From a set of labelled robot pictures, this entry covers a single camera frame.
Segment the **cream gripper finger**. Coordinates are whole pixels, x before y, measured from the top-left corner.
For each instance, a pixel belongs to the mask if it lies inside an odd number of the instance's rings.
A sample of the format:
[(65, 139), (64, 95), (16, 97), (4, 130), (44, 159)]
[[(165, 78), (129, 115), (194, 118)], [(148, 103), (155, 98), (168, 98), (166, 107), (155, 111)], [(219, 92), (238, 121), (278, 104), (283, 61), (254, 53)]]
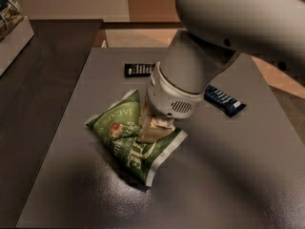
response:
[(139, 126), (141, 133), (144, 133), (150, 127), (151, 121), (152, 113), (150, 111), (147, 99), (144, 99), (141, 107), (141, 114), (139, 117)]
[(175, 126), (172, 119), (144, 117), (140, 119), (140, 132), (137, 140), (142, 143), (154, 143), (171, 134), (174, 130)]

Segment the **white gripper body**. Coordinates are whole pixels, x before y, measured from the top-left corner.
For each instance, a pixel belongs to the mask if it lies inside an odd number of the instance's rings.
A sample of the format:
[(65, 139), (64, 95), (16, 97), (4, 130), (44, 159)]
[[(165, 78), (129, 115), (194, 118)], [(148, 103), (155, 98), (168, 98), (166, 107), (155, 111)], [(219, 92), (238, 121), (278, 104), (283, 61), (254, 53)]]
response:
[(146, 88), (148, 105), (154, 115), (189, 118), (203, 100), (203, 94), (189, 94), (176, 88), (161, 72), (157, 62)]

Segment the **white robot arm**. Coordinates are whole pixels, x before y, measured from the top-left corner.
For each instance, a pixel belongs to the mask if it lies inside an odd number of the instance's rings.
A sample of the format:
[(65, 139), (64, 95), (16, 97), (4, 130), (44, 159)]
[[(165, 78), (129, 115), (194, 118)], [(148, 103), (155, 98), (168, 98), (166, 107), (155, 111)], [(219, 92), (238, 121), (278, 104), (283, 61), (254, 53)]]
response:
[(141, 142), (171, 134), (209, 83), (242, 53), (305, 80), (305, 5), (300, 0), (175, 0), (182, 29), (157, 62), (139, 118)]

